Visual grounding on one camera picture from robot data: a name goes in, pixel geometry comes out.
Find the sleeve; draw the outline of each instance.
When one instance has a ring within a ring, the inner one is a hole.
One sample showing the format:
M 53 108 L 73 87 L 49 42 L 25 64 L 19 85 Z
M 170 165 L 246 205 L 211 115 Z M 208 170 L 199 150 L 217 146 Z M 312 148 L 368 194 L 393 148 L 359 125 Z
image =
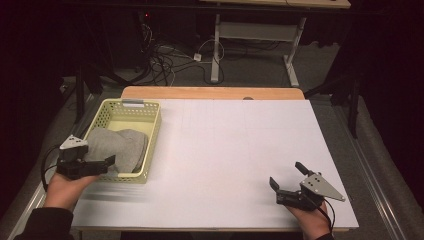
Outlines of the sleeve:
M 327 233 L 319 238 L 317 240 L 334 240 L 334 237 L 331 233 Z
M 14 240 L 73 239 L 71 230 L 72 212 L 63 208 L 37 208 L 28 218 L 22 234 Z

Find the basket handle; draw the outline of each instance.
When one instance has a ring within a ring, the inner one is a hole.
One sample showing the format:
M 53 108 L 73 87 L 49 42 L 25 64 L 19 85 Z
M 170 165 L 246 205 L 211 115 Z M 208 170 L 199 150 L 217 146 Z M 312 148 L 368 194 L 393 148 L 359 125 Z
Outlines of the basket handle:
M 122 105 L 124 105 L 124 107 L 144 108 L 144 100 L 143 99 L 122 99 Z

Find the gray fabric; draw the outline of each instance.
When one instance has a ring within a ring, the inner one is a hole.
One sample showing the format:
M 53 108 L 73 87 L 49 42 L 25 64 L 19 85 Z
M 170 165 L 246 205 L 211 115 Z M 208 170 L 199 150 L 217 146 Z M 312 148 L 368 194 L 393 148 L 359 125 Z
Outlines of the gray fabric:
M 132 173 L 143 162 L 147 139 L 146 134 L 132 129 L 114 132 L 105 128 L 94 128 L 87 137 L 88 153 L 84 160 L 102 161 L 116 155 L 115 164 L 109 170 Z

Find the human hand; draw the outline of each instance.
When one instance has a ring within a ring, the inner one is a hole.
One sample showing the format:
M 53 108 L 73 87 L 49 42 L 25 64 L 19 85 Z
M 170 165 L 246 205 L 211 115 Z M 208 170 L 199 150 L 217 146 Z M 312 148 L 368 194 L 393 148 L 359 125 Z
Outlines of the human hand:
M 286 208 L 297 218 L 300 228 L 303 232 L 304 240 L 317 239 L 327 233 L 330 233 L 329 222 L 327 218 L 318 210 L 303 211 L 297 208 Z M 327 213 L 327 206 L 323 202 L 320 208 Z
M 70 180 L 62 174 L 55 173 L 50 179 L 43 207 L 64 208 L 72 211 L 82 191 L 98 178 L 99 176 L 88 176 Z

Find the yellow basket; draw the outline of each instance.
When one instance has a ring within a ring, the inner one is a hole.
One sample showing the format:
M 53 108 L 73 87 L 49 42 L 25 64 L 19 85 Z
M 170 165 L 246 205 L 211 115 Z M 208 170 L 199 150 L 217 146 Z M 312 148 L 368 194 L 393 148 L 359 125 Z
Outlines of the yellow basket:
M 91 122 L 84 140 L 87 139 L 91 130 L 100 127 L 111 131 L 124 129 L 140 131 L 147 135 L 149 141 L 140 172 L 102 174 L 99 181 L 146 183 L 161 121 L 158 102 L 138 99 L 105 99 Z

